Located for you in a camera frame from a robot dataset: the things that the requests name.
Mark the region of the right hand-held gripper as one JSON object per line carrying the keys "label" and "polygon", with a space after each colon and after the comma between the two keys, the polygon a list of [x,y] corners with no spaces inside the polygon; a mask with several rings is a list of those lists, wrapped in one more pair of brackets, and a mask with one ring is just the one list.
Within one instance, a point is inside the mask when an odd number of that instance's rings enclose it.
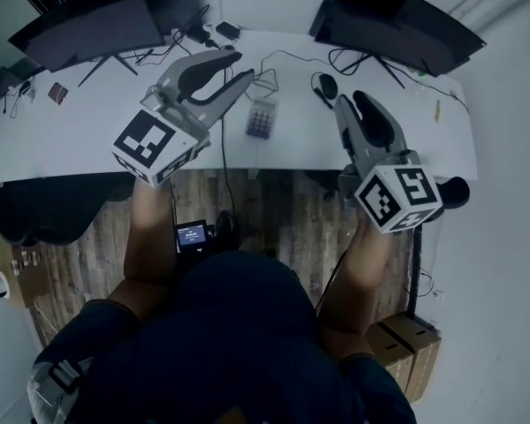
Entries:
{"label": "right hand-held gripper", "polygon": [[334,111],[351,158],[371,148],[396,153],[376,163],[364,177],[350,165],[338,178],[342,195],[359,205],[379,232],[414,229],[443,207],[433,175],[418,154],[407,149],[402,127],[379,101],[357,90],[352,102],[339,95]]}

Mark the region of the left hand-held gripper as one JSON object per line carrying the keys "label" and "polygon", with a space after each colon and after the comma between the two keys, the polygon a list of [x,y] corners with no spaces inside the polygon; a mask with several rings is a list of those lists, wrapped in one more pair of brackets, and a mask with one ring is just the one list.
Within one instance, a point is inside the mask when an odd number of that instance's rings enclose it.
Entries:
{"label": "left hand-held gripper", "polygon": [[242,58],[235,49],[211,49],[173,62],[113,140],[117,163],[152,187],[208,148],[210,127],[229,111],[254,80],[254,69],[227,81],[207,100],[194,95],[220,71]]}

